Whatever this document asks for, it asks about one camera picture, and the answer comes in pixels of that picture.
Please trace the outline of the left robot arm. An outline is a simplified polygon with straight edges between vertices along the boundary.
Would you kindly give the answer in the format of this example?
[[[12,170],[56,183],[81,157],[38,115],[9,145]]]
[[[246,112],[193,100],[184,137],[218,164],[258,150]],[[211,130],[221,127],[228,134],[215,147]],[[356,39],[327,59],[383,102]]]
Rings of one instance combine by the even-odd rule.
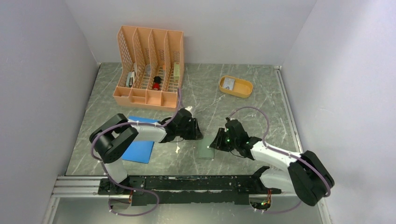
[[[127,192],[129,176],[122,163],[122,155],[134,141],[168,143],[176,137],[201,140],[203,134],[198,120],[190,110],[181,108],[172,117],[157,122],[128,120],[118,113],[97,128],[89,137],[92,156],[103,165],[111,179],[110,187],[117,194]]]

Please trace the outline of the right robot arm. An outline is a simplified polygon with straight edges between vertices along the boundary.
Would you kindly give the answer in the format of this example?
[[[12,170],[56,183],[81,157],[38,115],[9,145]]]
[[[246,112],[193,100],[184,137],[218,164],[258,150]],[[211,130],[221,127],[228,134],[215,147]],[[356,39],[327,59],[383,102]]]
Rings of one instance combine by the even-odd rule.
[[[252,188],[257,193],[279,189],[294,193],[305,204],[316,205],[328,197],[335,182],[312,151],[302,154],[275,147],[262,138],[249,136],[236,119],[228,119],[219,128],[210,147],[220,151],[236,150],[241,157],[262,161],[273,168],[262,167],[254,173]]]

